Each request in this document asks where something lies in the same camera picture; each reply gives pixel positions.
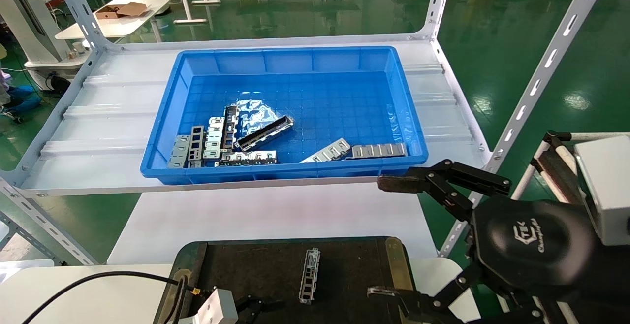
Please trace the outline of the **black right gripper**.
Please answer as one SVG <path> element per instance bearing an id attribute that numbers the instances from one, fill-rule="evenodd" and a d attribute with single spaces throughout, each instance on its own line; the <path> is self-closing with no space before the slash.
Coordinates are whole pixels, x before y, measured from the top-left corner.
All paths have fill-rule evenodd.
<path id="1" fill-rule="evenodd" d="M 563 298 L 579 291 L 598 248 L 598 237 L 585 210 L 551 200 L 516 201 L 490 197 L 473 202 L 455 189 L 486 196 L 507 195 L 512 182 L 497 174 L 443 160 L 431 167 L 410 167 L 403 175 L 378 176 L 385 192 L 426 193 L 460 221 L 472 221 L 475 255 L 488 273 L 510 290 Z M 408 320 L 428 324 L 463 324 L 450 305 L 484 275 L 472 263 L 435 296 L 385 286 L 367 289 L 367 297 L 396 304 Z M 534 305 L 519 307 L 471 324 L 541 324 Z"/>

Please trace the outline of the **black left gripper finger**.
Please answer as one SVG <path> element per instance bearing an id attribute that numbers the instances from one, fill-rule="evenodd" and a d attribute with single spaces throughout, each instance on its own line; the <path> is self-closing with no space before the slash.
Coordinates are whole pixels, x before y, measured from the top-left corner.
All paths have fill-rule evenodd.
<path id="1" fill-rule="evenodd" d="M 237 324 L 253 324 L 265 308 L 261 297 L 246 295 L 235 301 L 238 314 Z"/>
<path id="2" fill-rule="evenodd" d="M 285 308 L 286 302 L 282 300 L 273 300 L 270 298 L 259 298 L 255 301 L 255 313 L 260 315 L 261 313 L 268 313 L 271 311 L 277 311 Z"/>

